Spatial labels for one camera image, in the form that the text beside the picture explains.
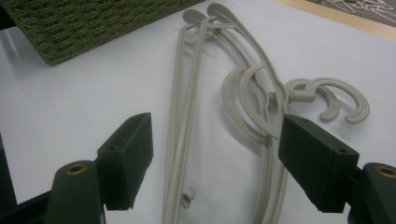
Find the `green woven basket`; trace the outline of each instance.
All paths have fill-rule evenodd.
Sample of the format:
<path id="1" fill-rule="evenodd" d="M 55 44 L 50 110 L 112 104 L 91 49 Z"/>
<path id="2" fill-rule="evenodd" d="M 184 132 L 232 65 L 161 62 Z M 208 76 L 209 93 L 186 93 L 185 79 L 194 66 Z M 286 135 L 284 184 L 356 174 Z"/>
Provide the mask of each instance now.
<path id="1" fill-rule="evenodd" d="M 204 0 L 0 0 L 48 64 L 55 65 Z"/>

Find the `white table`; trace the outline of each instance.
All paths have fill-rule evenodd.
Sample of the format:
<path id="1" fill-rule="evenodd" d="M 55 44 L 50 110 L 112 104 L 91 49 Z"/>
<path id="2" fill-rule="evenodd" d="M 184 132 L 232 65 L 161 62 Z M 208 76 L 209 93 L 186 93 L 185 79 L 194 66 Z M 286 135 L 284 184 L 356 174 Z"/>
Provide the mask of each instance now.
<path id="1" fill-rule="evenodd" d="M 205 11 L 214 1 L 194 6 Z M 349 125 L 345 98 L 340 117 L 322 123 L 325 105 L 292 105 L 370 161 L 396 166 L 396 43 L 273 0 L 219 0 L 266 50 L 281 80 L 335 77 L 367 97 L 370 117 Z M 107 223 L 161 223 L 167 120 L 178 30 L 178 12 L 70 61 L 45 65 L 20 30 L 0 32 L 0 133 L 18 202 L 50 189 L 63 165 L 94 160 L 96 149 L 132 115 L 151 112 L 154 159 L 129 212 L 106 212 Z M 231 121 L 220 88 L 234 60 L 205 44 L 192 128 L 186 185 L 198 189 L 181 219 L 188 223 L 251 223 L 260 147 Z M 321 214 L 292 177 L 279 223 L 347 223 Z"/>

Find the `wooden edge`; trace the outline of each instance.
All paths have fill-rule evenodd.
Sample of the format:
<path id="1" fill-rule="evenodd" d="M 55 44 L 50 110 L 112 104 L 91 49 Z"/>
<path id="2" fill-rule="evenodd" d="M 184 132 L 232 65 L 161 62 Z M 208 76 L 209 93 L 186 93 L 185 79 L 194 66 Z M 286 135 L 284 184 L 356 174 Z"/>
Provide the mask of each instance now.
<path id="1" fill-rule="evenodd" d="M 338 21 L 345 25 L 381 36 L 391 41 L 396 41 L 396 27 L 392 27 L 377 21 L 371 21 L 351 15 L 342 11 L 338 11 L 329 7 L 324 7 L 306 0 L 276 0 L 290 7 L 295 7 L 300 10 L 315 14 L 317 16 Z"/>

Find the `black object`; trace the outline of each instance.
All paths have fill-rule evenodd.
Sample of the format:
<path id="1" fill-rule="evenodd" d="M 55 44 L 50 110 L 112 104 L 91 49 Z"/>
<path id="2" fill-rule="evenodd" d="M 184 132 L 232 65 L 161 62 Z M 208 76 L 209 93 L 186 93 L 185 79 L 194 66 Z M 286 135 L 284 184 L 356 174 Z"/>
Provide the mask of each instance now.
<path id="1" fill-rule="evenodd" d="M 6 10 L 0 6 L 0 31 L 14 26 L 15 22 L 8 16 Z"/>
<path id="2" fill-rule="evenodd" d="M 342 213 L 348 222 L 396 224 L 396 169 L 356 165 L 359 153 L 308 119 L 285 115 L 279 159 L 319 211 Z"/>
<path id="3" fill-rule="evenodd" d="M 0 215 L 17 206 L 11 175 L 9 174 L 6 152 L 0 136 Z"/>
<path id="4" fill-rule="evenodd" d="M 0 223 L 106 223 L 104 204 L 113 210 L 133 207 L 152 157 L 151 115 L 133 116 L 98 149 L 96 161 L 62 167 L 51 192 L 0 215 Z"/>

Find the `woven texture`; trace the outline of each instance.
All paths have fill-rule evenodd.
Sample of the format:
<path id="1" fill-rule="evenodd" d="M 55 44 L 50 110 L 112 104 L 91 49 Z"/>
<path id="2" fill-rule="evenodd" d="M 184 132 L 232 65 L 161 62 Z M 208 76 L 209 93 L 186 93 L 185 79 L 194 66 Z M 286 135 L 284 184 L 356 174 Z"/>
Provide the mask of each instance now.
<path id="1" fill-rule="evenodd" d="M 55 65 L 204 0 L 0 0 L 48 64 Z"/>

